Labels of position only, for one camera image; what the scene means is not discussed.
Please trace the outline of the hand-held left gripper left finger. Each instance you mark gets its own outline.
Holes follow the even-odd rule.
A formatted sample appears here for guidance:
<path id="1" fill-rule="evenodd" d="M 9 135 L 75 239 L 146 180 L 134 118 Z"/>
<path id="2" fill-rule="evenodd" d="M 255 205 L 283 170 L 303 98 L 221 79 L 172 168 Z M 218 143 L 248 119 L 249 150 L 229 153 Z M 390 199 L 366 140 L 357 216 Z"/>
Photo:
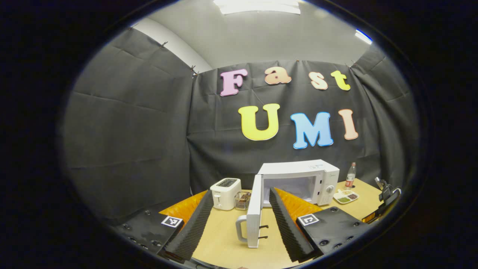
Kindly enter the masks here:
<path id="1" fill-rule="evenodd" d="M 198 247 L 213 204 L 212 191 L 202 191 L 165 209 L 139 210 L 112 230 L 152 255 L 184 262 Z"/>

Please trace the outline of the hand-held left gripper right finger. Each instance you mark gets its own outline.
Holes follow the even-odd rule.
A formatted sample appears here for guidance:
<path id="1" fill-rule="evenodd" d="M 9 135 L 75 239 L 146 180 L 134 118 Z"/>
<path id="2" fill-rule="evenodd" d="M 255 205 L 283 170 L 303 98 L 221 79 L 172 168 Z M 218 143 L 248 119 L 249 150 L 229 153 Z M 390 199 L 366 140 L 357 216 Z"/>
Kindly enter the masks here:
<path id="1" fill-rule="evenodd" d="M 327 255 L 369 229 L 338 207 L 321 209 L 277 187 L 270 188 L 269 200 L 292 262 Z"/>

